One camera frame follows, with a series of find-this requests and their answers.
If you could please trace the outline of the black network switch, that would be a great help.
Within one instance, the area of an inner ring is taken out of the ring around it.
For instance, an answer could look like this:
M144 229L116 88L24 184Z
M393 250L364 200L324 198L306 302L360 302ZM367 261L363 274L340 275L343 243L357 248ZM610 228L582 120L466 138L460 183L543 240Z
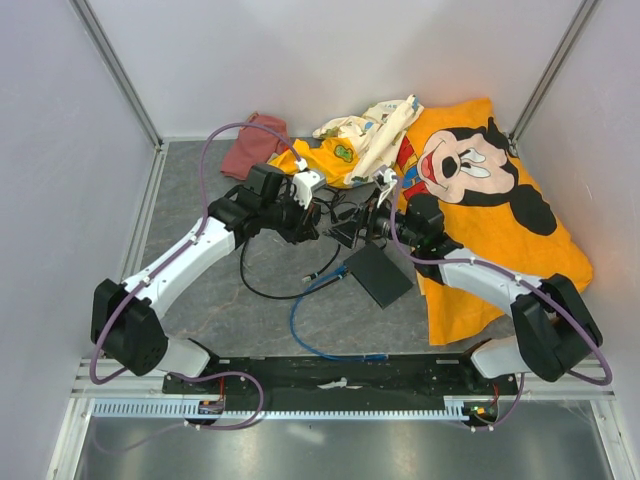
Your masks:
M389 307L413 287L409 277L373 243L350 255L344 265L381 309Z

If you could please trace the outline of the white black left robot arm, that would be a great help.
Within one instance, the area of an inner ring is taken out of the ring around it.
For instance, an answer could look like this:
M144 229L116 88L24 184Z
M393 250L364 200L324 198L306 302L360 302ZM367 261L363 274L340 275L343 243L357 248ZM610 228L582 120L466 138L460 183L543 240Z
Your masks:
M96 287L90 338L97 351L136 376L177 372L196 392L211 392L220 378L212 353L194 340L169 337L162 318L207 269L260 231L273 230L291 244L317 239L313 197L325 184L317 170L287 176L271 165L252 167L243 184L207 203L203 217L153 263Z

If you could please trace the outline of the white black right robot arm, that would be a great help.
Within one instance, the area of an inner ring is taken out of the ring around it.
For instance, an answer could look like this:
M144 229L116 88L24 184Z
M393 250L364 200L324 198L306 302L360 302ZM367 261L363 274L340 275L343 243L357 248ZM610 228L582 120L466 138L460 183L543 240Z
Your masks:
M328 230L352 248L359 239L385 238L399 244L415 269L441 286L470 293L507 315L515 333L480 342L458 368L458 381L477 394L494 378L532 373L555 382L589 355L603 357L602 334L573 282L564 275L528 275L492 263L454 241L432 196L418 194L398 212L380 192Z

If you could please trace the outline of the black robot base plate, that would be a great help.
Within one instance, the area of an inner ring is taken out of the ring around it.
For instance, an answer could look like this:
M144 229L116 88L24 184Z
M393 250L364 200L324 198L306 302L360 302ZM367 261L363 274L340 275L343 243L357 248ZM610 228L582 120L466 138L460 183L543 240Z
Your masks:
M259 381L264 406L435 407L446 397L491 399L517 393L512 374L485 379L472 372L460 354L449 353L391 355L370 362L319 356L228 357L207 366L204 373L231 371Z

